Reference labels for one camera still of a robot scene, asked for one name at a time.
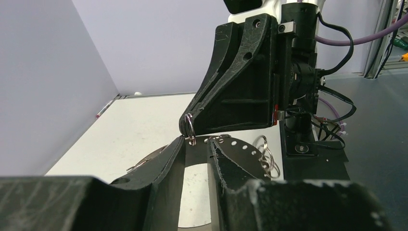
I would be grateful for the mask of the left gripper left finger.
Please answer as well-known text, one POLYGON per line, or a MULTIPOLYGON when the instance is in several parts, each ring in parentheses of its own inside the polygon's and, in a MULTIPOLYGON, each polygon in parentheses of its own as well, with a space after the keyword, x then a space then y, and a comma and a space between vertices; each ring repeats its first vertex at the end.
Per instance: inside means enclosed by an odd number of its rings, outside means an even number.
POLYGON ((176 230, 185 167, 184 137, 156 158, 105 183, 92 176, 4 177, 3 231, 176 230))

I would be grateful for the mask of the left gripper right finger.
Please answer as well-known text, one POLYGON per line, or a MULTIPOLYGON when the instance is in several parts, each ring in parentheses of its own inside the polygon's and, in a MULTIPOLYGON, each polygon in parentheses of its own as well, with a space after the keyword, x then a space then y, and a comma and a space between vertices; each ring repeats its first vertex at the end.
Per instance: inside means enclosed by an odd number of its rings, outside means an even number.
POLYGON ((214 231, 390 231, 365 187, 344 180, 264 181, 235 163, 217 141, 207 146, 214 231))

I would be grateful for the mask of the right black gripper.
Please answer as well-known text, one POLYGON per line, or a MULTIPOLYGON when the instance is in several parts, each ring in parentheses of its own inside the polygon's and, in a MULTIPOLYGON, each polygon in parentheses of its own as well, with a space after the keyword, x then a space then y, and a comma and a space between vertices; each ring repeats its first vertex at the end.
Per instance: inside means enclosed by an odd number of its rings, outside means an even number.
POLYGON ((318 13, 315 3, 287 2, 281 7, 279 25, 264 13, 217 26, 208 70, 179 119, 181 134, 273 125, 277 29, 279 110, 286 130, 309 133, 311 115, 317 110, 318 13))

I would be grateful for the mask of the silver perforated ring disc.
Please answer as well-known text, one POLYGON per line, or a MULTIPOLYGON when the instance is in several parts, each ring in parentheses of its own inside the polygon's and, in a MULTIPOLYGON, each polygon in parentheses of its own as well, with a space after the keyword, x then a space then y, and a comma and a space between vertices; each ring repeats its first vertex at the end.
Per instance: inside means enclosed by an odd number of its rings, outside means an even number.
MULTIPOLYGON (((227 156, 256 179, 268 181, 268 160, 258 143, 249 144, 230 135, 200 136, 195 145, 185 139, 185 167, 181 189, 178 226, 176 231, 213 231, 211 229, 210 190, 208 178, 207 146, 217 141, 227 148, 227 156)), ((166 146, 146 157, 129 172, 156 158, 166 146)))

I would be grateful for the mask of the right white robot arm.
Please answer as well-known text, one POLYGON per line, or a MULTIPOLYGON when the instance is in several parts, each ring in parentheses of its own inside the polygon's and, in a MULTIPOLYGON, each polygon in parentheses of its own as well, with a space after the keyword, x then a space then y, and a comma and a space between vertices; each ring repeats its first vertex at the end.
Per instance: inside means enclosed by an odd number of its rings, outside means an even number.
POLYGON ((179 119, 186 138, 268 128, 317 83, 319 5, 311 1, 227 0, 211 61, 179 119))

